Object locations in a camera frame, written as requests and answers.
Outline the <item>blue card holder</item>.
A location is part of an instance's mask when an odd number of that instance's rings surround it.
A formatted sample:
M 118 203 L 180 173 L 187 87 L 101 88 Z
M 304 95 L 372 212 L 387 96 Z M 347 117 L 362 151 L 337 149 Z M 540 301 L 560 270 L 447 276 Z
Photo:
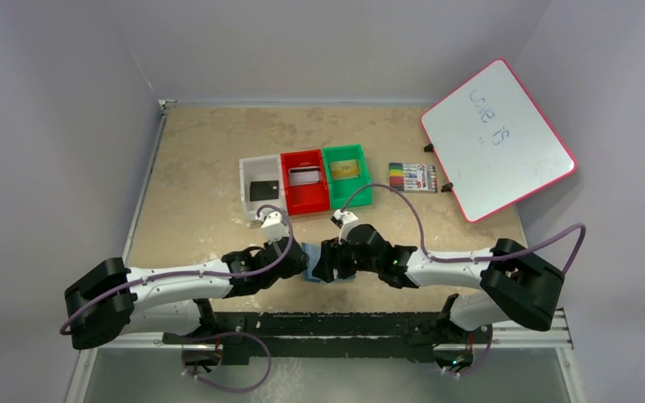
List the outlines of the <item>blue card holder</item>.
M 302 274 L 305 281 L 318 284 L 332 284 L 336 282 L 350 282 L 356 278 L 356 275 L 343 278 L 337 270 L 333 270 L 333 279 L 330 281 L 324 280 L 320 276 L 315 275 L 313 270 L 318 267 L 322 261 L 323 244 L 302 243 L 301 247 L 302 251 L 305 252 L 308 257 L 307 267 Z

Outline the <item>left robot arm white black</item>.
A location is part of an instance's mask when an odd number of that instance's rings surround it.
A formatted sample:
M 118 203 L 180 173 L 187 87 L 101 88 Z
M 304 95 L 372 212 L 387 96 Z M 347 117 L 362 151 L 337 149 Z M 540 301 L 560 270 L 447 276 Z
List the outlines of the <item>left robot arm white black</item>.
M 68 317 L 60 334 L 78 350 L 128 333 L 188 335 L 203 317 L 198 301 L 254 295 L 302 273 L 308 262 L 288 237 L 169 269 L 128 268 L 120 257 L 105 259 L 66 288 Z

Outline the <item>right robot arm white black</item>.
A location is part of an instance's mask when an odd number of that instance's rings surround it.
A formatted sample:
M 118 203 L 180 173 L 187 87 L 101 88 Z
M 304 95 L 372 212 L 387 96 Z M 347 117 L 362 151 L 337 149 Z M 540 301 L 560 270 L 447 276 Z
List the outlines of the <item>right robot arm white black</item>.
M 564 273 L 516 241 L 501 238 L 492 248 L 442 253 L 429 258 L 417 246 L 394 245 L 369 224 L 353 228 L 346 239 L 322 242 L 312 267 L 324 282 L 369 271 L 394 288 L 449 285 L 470 288 L 451 296 L 443 319 L 464 331 L 512 320 L 539 332 L 553 322 Z

